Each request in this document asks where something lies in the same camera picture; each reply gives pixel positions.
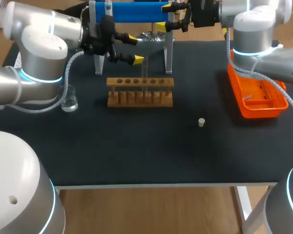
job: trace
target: white table leg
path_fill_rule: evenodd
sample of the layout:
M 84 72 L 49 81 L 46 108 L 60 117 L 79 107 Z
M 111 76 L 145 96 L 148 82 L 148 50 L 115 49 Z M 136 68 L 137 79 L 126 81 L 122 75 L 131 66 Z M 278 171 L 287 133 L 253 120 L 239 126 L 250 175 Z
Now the white table leg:
M 264 222 L 264 209 L 270 187 L 259 200 L 254 210 L 251 208 L 250 198 L 246 186 L 235 187 L 240 215 L 242 219 L 243 234 L 254 234 Z

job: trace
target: white cable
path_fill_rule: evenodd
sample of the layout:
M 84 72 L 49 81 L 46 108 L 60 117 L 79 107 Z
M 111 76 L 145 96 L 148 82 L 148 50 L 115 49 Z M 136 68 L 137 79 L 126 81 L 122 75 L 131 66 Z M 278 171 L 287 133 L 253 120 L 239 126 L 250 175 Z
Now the white cable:
M 277 47 L 272 47 L 268 53 L 264 53 L 262 55 L 257 56 L 257 59 L 256 59 L 255 63 L 253 64 L 252 68 L 251 68 L 251 77 L 252 78 L 255 78 L 254 70 L 255 70 L 256 66 L 258 65 L 258 63 L 262 60 L 262 58 L 264 56 L 266 56 L 266 55 L 271 54 L 276 49 L 280 49 L 280 48 L 283 48 L 283 45 L 282 44 L 279 44 Z
M 249 74 L 251 75 L 251 71 L 239 68 L 238 66 L 236 66 L 234 64 L 234 62 L 231 59 L 231 53 L 230 53 L 230 29 L 227 28 L 227 56 L 228 56 L 228 60 L 229 63 L 231 64 L 231 66 L 238 72 L 244 73 L 244 74 Z M 293 107 L 293 100 L 292 98 L 287 94 L 287 92 L 284 91 L 284 89 L 282 89 L 280 87 L 280 85 L 278 85 L 274 80 L 270 79 L 269 77 L 260 74 L 258 72 L 253 72 L 252 74 L 254 77 L 258 77 L 259 79 L 264 79 L 268 82 L 270 82 L 275 88 L 277 88 L 277 90 L 279 90 L 280 93 L 282 93 L 282 95 L 288 100 L 289 104 Z
M 25 108 L 22 108 L 22 107 L 17 106 L 17 105 L 8 105 L 8 106 L 9 107 L 12 107 L 13 109 L 16 109 L 18 111 L 22 111 L 22 112 L 29 113 L 29 114 L 44 113 L 44 112 L 50 111 L 50 110 L 54 109 L 55 107 L 59 106 L 64 101 L 64 99 L 66 97 L 66 94 L 67 94 L 68 75 L 69 75 L 70 66 L 72 65 L 72 62 L 75 60 L 75 58 L 77 58 L 78 56 L 83 55 L 83 54 L 84 54 L 83 51 L 77 52 L 68 61 L 67 66 L 66 66 L 66 69 L 65 69 L 65 75 L 64 75 L 64 91 L 63 91 L 62 97 L 60 98 L 60 100 L 58 100 L 52 106 L 49 106 L 49 107 L 47 107 L 45 109 L 42 109 L 42 110 L 29 110 L 29 109 L 25 109 Z

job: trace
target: black tablecloth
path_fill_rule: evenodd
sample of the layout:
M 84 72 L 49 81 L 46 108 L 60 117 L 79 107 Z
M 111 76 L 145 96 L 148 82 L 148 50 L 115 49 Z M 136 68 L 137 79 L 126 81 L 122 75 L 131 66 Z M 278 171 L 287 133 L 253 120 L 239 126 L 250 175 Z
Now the black tablecloth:
M 164 74 L 163 44 L 117 44 L 148 53 L 150 77 Z M 13 46 L 4 65 L 14 65 Z M 293 109 L 276 119 L 247 120 L 227 75 L 226 44 L 174 42 L 173 108 L 107 108 L 106 77 L 140 77 L 141 67 L 105 61 L 95 76 L 93 57 L 71 67 L 79 108 L 29 115 L 0 111 L 0 130 L 24 139 L 54 184 L 277 182 L 293 167 Z M 293 86 L 287 85 L 293 98 Z M 197 121 L 206 123 L 199 128 Z

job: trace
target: orange plastic box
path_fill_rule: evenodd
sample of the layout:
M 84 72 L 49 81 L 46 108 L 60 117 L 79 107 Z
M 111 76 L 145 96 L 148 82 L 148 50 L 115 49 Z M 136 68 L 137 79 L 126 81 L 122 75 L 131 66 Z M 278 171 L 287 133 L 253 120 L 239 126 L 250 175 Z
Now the orange plastic box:
M 228 75 L 243 117 L 273 118 L 288 108 L 286 98 L 268 81 L 240 77 L 230 63 Z M 286 90 L 283 82 L 276 83 Z

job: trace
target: test tube rack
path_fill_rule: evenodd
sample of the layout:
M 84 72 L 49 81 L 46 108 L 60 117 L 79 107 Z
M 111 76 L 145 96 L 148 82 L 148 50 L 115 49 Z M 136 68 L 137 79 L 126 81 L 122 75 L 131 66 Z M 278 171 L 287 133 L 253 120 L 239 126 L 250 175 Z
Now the test tube rack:
M 172 107 L 173 78 L 107 78 L 108 107 Z M 148 88 L 163 89 L 160 91 Z

